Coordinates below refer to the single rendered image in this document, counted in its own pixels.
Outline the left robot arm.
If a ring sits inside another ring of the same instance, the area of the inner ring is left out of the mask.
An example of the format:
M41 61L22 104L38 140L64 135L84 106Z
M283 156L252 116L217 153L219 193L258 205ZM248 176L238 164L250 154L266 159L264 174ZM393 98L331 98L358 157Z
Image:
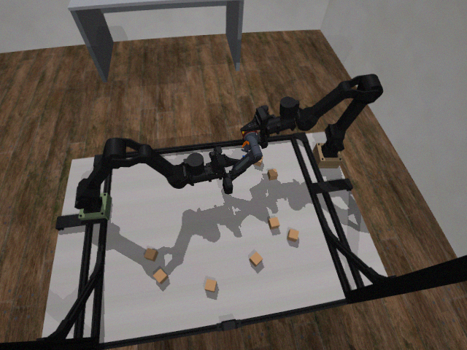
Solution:
M136 150L139 155L126 159L126 147ZM209 153L209 157L211 158L211 162L207 163L207 166L211 167L209 173L223 174L222 170L226 166L224 155L220 155L218 151L212 151ZM90 176L87 179L82 179L78 184L74 207L84 209L84 214L100 212L102 207L102 197L99 197L101 184L112 169L131 167L138 163L146 163L164 175L168 183L177 189L182 189L186 184L194 186L195 183L206 181L204 158L200 153L194 152L183 160L184 162L174 166L148 144L140 144L126 138L107 139L102 158Z

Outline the black hose nozzle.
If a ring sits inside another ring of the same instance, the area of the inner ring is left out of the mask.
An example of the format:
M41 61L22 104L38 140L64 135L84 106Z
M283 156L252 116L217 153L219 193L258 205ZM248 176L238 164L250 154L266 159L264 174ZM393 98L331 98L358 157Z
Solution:
M258 132L257 131L242 131L243 139L245 143L241 145L243 152L247 152L244 156L242 155L242 159L240 159L235 165L232 167L232 171L237 171L240 169L248 169L252 164L257 163L263 157L263 154L260 150L260 146L258 145Z

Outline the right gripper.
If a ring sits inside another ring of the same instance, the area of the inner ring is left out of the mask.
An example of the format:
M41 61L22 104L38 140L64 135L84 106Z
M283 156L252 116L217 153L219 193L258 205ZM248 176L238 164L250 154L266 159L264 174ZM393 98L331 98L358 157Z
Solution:
M257 116L256 114L258 114L259 116ZM270 134L279 134L279 132L282 131L282 123L280 118L275 117L275 115L271 119L269 119L269 116L267 115L266 110L263 107L256 108L256 114L253 117L252 121L247 123L244 127L240 128L240 130L257 131L260 130L261 127L261 130L258 133L258 144L261 146L262 149L264 149L268 146L267 138L270 137ZM268 124L266 125L266 123Z

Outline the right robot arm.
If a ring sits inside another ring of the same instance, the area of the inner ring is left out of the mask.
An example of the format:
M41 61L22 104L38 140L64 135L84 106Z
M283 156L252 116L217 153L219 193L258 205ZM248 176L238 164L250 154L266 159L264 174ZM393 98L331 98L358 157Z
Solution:
M357 90L352 89L356 85L358 85ZM305 109L299 107L299 100L295 100L289 96L284 97L280 100L279 108L282 130L290 128L291 131L294 131L297 125L299 130L309 131L326 112L344 99L353 98L339 120L334 124L328 124L328 127L325 129L327 141L321 146L323 157L337 158L338 152L344 150L343 140L346 130L364 107L367 104L374 103L382 94L383 88L378 76L367 74L340 82L338 87L333 89L314 106Z

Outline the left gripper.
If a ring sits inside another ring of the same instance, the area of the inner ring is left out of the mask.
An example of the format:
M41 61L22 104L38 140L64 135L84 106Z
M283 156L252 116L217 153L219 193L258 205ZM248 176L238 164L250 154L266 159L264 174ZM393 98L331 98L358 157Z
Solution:
M215 147L214 151L218 151L220 155L222 153L221 147ZM237 170L237 171L230 171L229 170L229 173L226 173L225 168L235 165L239 160L229 158L225 154L224 154L224 158L225 158L225 161L226 161L226 166L223 168L223 170L222 170L223 174L221 174L221 175L210 174L209 171L211 171L211 167L207 166L207 163L206 163L206 165L204 166L206 181L211 182L213 179L222 179L223 178L223 189L224 189L225 194L232 194L232 192L233 192L232 181L235 180L235 178L238 177L239 175L243 174L246 171L246 168L240 169L240 170Z

